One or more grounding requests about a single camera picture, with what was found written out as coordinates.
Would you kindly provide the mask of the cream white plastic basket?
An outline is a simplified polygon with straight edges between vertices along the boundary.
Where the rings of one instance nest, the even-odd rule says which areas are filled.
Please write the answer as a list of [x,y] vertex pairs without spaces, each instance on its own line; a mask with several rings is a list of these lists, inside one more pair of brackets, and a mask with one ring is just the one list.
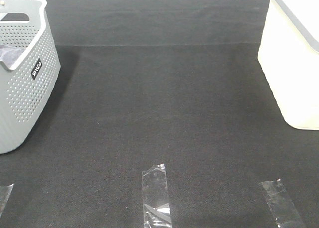
[[258,61],[285,122],[319,128],[319,0],[270,0]]

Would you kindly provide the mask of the black felt table mat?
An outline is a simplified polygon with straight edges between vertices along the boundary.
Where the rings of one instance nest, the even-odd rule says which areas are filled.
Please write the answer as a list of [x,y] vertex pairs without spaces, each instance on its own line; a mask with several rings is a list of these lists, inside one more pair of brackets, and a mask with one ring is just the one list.
[[273,228],[282,179],[319,225],[319,133],[282,118],[257,60],[269,0],[46,0],[61,70],[0,157],[3,228],[140,228],[165,164],[176,228]]

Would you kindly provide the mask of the grey perforated laundry basket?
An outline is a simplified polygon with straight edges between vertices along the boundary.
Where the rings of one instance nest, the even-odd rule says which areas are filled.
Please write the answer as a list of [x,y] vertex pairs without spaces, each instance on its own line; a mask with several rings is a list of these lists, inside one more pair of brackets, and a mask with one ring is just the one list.
[[0,45],[23,48],[8,68],[0,63],[0,152],[17,149],[38,120],[61,65],[45,11],[46,0],[1,0],[3,14],[28,20],[0,22]]

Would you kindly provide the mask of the middle clear tape strip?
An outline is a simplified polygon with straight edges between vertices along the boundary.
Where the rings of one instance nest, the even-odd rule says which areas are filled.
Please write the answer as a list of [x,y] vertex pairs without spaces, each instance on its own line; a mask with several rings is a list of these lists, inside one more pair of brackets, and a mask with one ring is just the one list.
[[143,212],[145,228],[171,228],[170,206],[164,164],[142,172]]

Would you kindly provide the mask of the left clear tape strip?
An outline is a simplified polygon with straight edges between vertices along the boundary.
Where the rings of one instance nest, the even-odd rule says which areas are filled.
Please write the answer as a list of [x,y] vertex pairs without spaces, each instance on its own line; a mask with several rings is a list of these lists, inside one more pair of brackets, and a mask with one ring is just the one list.
[[6,207],[13,187],[14,184],[8,186],[0,186],[0,217],[2,216],[2,213]]

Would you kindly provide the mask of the clear tape strip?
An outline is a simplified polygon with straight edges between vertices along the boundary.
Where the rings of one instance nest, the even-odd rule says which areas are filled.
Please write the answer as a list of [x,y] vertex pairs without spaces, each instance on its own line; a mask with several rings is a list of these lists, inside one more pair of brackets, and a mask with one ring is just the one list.
[[171,228],[170,206],[164,164],[142,172],[143,212],[145,228]]
[[14,184],[8,186],[0,186],[0,217],[2,216],[2,213],[6,207],[13,187]]
[[258,185],[278,228],[306,227],[280,178]]

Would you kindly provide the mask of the grey microfibre towel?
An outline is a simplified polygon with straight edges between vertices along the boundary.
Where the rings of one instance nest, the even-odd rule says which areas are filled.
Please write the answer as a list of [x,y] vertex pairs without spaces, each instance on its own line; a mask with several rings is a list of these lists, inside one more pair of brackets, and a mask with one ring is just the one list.
[[9,45],[0,46],[0,62],[10,68],[24,52],[23,48]]

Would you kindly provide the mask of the right clear tape strip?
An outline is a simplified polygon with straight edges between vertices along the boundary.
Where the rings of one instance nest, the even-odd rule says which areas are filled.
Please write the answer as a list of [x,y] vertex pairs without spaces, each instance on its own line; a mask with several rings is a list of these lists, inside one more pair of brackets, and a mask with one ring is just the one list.
[[278,228],[306,227],[280,178],[258,185]]

